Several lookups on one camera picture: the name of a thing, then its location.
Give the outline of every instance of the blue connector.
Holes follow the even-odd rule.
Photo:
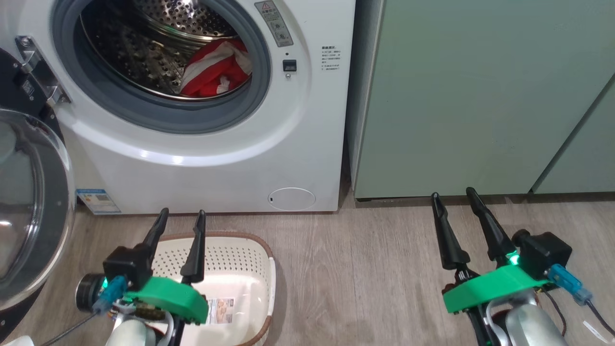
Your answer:
[[[579,279],[559,264],[554,264],[549,269],[547,277],[557,286],[568,291],[580,306],[585,305],[593,297],[590,291],[583,288],[583,283]]]
[[[107,288],[100,294],[98,300],[92,306],[95,313],[104,315],[111,309],[113,302],[124,296],[128,290],[128,283],[123,276],[116,276],[111,280]]]

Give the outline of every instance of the cabinet door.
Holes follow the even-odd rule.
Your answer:
[[[552,166],[536,193],[615,191],[615,87]]]
[[[388,0],[356,198],[527,193],[615,69],[613,0]]]

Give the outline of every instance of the green light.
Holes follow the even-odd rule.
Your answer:
[[[512,264],[512,265],[517,265],[517,264],[519,264],[519,255],[512,255],[512,256],[509,258],[509,261],[510,261],[510,264]]]

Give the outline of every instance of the red and white cloth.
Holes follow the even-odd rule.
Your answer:
[[[181,93],[211,97],[240,86],[252,74],[248,50],[240,40],[219,39],[199,49],[184,69]]]

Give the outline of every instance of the camera lens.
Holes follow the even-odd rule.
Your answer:
[[[75,304],[79,311],[93,312],[92,306],[102,293],[105,274],[86,274],[75,291]]]

